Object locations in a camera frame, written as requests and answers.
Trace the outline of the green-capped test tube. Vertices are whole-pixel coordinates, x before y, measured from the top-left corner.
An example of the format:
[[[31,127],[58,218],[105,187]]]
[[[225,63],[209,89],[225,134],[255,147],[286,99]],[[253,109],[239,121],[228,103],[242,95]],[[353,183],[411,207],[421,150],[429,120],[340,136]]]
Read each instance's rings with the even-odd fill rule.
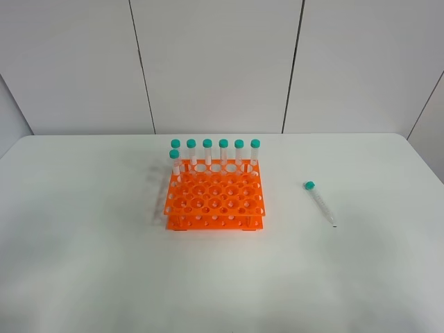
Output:
[[[336,228],[337,227],[336,219],[334,218],[331,209],[324,201],[316,184],[313,181],[307,181],[303,184],[303,187],[307,191],[307,193],[311,196],[313,201],[316,203],[316,206],[321,211],[325,219],[332,225],[333,228]]]

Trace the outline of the second row green-capped tube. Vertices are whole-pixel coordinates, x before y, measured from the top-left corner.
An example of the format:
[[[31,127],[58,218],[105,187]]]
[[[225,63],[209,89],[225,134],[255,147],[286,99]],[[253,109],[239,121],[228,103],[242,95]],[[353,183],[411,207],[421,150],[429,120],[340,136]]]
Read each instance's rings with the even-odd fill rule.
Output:
[[[169,157],[172,162],[172,174],[177,179],[179,179],[180,178],[180,165],[181,165],[180,153],[177,149],[173,148],[169,151]]]

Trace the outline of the orange test tube rack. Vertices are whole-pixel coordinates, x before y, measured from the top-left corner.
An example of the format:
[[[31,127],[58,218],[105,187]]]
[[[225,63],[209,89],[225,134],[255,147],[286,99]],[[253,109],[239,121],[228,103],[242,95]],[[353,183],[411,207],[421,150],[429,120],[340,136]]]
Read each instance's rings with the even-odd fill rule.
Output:
[[[266,209],[259,165],[184,160],[180,174],[171,174],[164,215],[168,230],[261,230]]]

